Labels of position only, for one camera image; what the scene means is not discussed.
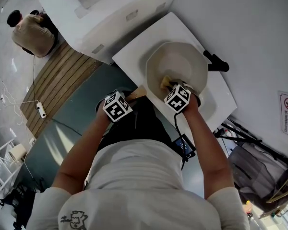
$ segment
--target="person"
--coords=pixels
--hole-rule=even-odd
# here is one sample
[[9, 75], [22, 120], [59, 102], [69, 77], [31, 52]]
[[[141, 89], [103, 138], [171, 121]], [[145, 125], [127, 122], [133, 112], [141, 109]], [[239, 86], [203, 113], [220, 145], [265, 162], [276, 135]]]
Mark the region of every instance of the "person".
[[19, 10], [14, 10], [7, 19], [10, 27], [15, 27], [12, 40], [24, 51], [38, 58], [51, 53], [58, 41], [58, 30], [46, 14], [34, 10], [23, 18]]
[[103, 139], [110, 121], [102, 106], [52, 186], [36, 196], [27, 230], [249, 229], [227, 158], [195, 95], [183, 115], [203, 170], [204, 198], [184, 189], [181, 156], [146, 97]]

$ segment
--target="white t-shirt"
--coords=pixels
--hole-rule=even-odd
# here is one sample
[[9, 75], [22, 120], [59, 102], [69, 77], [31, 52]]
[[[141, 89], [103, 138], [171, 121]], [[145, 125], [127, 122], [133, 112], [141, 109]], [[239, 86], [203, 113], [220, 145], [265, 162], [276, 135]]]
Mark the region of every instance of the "white t-shirt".
[[234, 187], [204, 200], [183, 189], [180, 167], [181, 157], [158, 141], [107, 146], [97, 153], [84, 191], [51, 187], [36, 195], [26, 229], [249, 229]]

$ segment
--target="white sink basin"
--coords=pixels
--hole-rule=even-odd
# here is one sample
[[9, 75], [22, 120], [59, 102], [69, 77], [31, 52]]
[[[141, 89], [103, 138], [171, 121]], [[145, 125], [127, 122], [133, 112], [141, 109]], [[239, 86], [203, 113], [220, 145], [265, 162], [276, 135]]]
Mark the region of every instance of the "white sink basin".
[[[189, 43], [200, 53], [204, 52], [204, 48], [194, 35], [171, 12], [133, 39], [113, 57], [113, 60], [137, 86], [143, 85], [146, 88], [150, 101], [171, 124], [174, 124], [174, 112], [147, 88], [145, 80], [146, 62], [164, 42]], [[200, 99], [202, 104], [199, 111], [211, 131], [214, 131], [237, 108], [219, 72], [208, 73], [207, 86], [200, 94]], [[177, 116], [177, 123], [181, 133], [185, 133], [193, 141], [187, 121], [182, 114]]]

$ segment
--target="wooden slatted board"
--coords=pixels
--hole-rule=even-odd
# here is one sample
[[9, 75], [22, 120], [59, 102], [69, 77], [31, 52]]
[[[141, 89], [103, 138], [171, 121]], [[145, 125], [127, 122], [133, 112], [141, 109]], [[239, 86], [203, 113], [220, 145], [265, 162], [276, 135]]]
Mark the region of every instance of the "wooden slatted board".
[[59, 46], [34, 80], [34, 88], [32, 84], [24, 98], [24, 102], [39, 100], [47, 117], [41, 118], [34, 102], [23, 103], [20, 107], [28, 120], [26, 125], [35, 138], [38, 138], [72, 93], [101, 64], [102, 62], [75, 51], [66, 42]]

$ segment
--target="dark hair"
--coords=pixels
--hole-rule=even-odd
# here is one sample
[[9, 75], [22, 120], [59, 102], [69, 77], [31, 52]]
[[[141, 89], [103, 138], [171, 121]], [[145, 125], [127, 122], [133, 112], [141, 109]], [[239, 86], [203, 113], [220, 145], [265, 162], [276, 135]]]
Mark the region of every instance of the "dark hair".
[[21, 19], [21, 14], [19, 10], [14, 10], [12, 13], [10, 13], [8, 20], [7, 20], [7, 24], [10, 27], [15, 27], [19, 21]]

